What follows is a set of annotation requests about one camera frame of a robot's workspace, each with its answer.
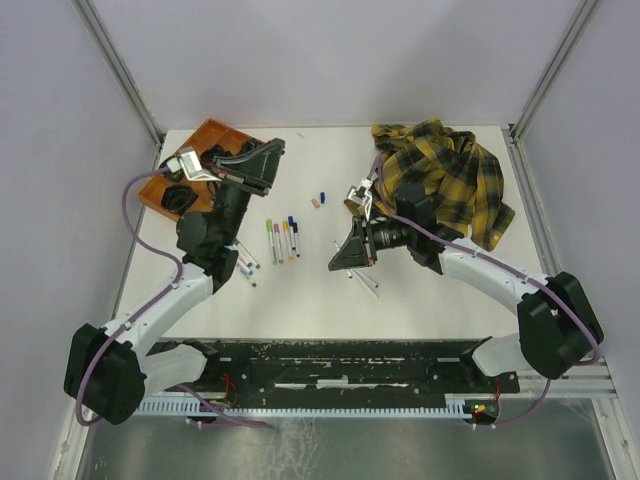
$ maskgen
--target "green marker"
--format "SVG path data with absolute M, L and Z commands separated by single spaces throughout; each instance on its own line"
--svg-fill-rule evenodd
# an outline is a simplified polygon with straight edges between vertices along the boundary
M 271 247 L 271 261 L 274 265 L 278 264 L 278 255 L 276 253 L 276 244 L 273 240 L 273 222 L 267 218 L 267 232 L 269 233 L 269 247 Z

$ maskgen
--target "colored marker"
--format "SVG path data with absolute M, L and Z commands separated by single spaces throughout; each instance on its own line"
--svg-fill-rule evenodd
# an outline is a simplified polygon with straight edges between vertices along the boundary
M 238 240 L 236 238 L 236 248 L 238 249 L 238 252 L 243 255 L 246 259 L 248 259 L 248 262 L 244 262 L 247 264 L 247 266 L 251 267 L 254 266 L 256 268 L 260 268 L 260 263 L 256 260 L 256 258 L 251 255 L 251 252 L 249 250 L 247 250 L 247 247 L 245 247 L 244 245 L 242 245 L 242 243 L 240 243 L 240 240 Z
M 356 275 L 356 280 L 358 280 L 360 282 L 360 285 L 362 285 L 364 289 L 367 290 L 369 293 L 371 293 L 371 295 L 373 295 L 376 299 L 380 298 L 378 297 L 378 294 L 376 293 L 376 291 L 373 288 L 371 288 L 371 285 L 365 282 L 360 275 Z
M 293 217 L 291 215 L 289 215 L 289 218 L 287 219 L 287 221 L 289 222 L 289 241 L 291 242 L 291 250 L 293 250 L 293 253 L 296 253 L 296 238 L 293 234 Z
M 271 262 L 274 265 L 278 264 L 278 253 L 276 251 L 276 244 L 273 240 L 273 222 L 270 218 L 267 219 L 267 232 L 269 233 L 269 248 L 271 249 Z
M 291 236 L 289 235 L 289 222 L 286 220 L 282 222 L 282 228 L 284 229 L 284 243 L 287 244 L 287 253 L 289 254 L 289 260 L 293 260 L 293 248 L 291 246 Z
M 247 267 L 253 267 L 253 262 L 251 262 L 241 251 L 236 248 L 236 252 L 238 252 L 238 261 L 244 263 Z
M 250 278 L 248 275 L 245 275 L 244 272 L 242 270 L 240 270 L 239 268 L 238 268 L 238 270 L 240 271 L 240 274 L 242 275 L 242 278 L 244 278 L 247 282 L 249 282 L 252 287 L 256 286 L 256 282 L 254 282 L 252 278 Z
M 240 261 L 236 263 L 236 268 L 240 270 L 244 275 L 247 275 L 247 276 L 253 275 L 253 272 L 251 271 L 251 269 Z
M 273 226 L 273 228 L 276 232 L 275 237 L 276 237 L 276 251 L 278 252 L 278 262 L 284 263 L 284 249 L 282 248 L 282 237 L 280 236 L 280 227 L 276 223 Z
M 296 243 L 296 257 L 300 256 L 300 239 L 298 238 L 298 222 L 293 223 L 293 238 Z
M 371 277 L 368 277 L 367 275 L 365 275 L 364 273 L 362 273 L 360 270 L 352 270 L 353 273 L 355 273 L 356 275 L 358 275 L 362 280 L 365 281 L 365 283 L 368 283 L 370 286 L 372 286 L 373 288 L 378 288 L 379 285 L 378 283 Z

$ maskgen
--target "gray wall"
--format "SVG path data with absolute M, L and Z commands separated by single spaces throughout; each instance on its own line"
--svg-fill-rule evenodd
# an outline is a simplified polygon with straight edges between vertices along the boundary
M 563 266 L 606 336 L 640 445 L 640 2 L 602 2 L 525 141 Z
M 515 121 L 578 0 L 94 0 L 165 129 Z
M 120 192 L 153 148 L 70 1 L 0 18 L 0 476 L 40 480 L 71 336 L 109 318 L 124 271 Z

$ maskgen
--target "white table surface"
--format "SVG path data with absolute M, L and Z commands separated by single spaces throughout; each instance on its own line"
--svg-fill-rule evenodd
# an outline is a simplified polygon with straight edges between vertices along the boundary
M 527 223 L 502 131 L 497 126 L 456 127 L 473 131 L 499 159 L 504 198 L 515 219 L 494 254 L 532 271 L 540 263 Z M 262 140 L 285 140 L 285 155 L 270 194 L 253 197 L 238 235 L 260 260 L 251 288 L 239 274 L 197 305 L 167 337 L 211 339 L 458 339 L 500 336 L 517 331 L 516 318 L 473 288 L 441 277 L 413 262 L 405 248 L 383 251 L 367 270 L 380 284 L 375 300 L 344 272 L 329 272 L 335 253 L 351 228 L 343 205 L 352 184 L 369 171 L 376 151 L 370 128 L 259 128 L 246 133 Z M 161 158 L 174 152 L 192 130 L 169 131 Z M 327 203 L 314 209 L 320 191 Z M 299 224 L 301 258 L 270 262 L 265 221 L 293 215 Z M 146 209 L 140 235 L 176 255 L 175 224 Z M 146 298 L 168 277 L 173 264 L 136 246 L 120 303 L 120 313 Z

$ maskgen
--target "black and yellow flannel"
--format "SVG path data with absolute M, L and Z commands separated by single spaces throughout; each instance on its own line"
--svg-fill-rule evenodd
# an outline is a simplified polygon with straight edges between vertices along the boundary
M 376 147 L 383 156 L 384 192 L 374 203 L 386 212 L 383 194 L 394 208 L 393 192 L 407 183 L 421 183 L 433 200 L 438 221 L 493 250 L 513 220 L 502 202 L 504 179 L 498 159 L 476 143 L 471 132 L 457 132 L 432 118 L 414 127 L 375 125 Z

